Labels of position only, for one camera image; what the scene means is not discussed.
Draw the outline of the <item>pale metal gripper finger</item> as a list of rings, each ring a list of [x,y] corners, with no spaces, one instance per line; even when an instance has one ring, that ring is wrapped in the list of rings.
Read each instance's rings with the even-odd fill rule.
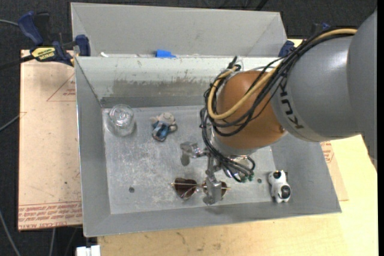
[[[222,183],[215,176],[207,176],[205,179],[206,196],[203,202],[210,206],[222,200]]]
[[[201,150],[196,141],[186,141],[180,144],[182,150],[181,164],[187,166],[190,159],[200,158],[206,155],[206,150]]]

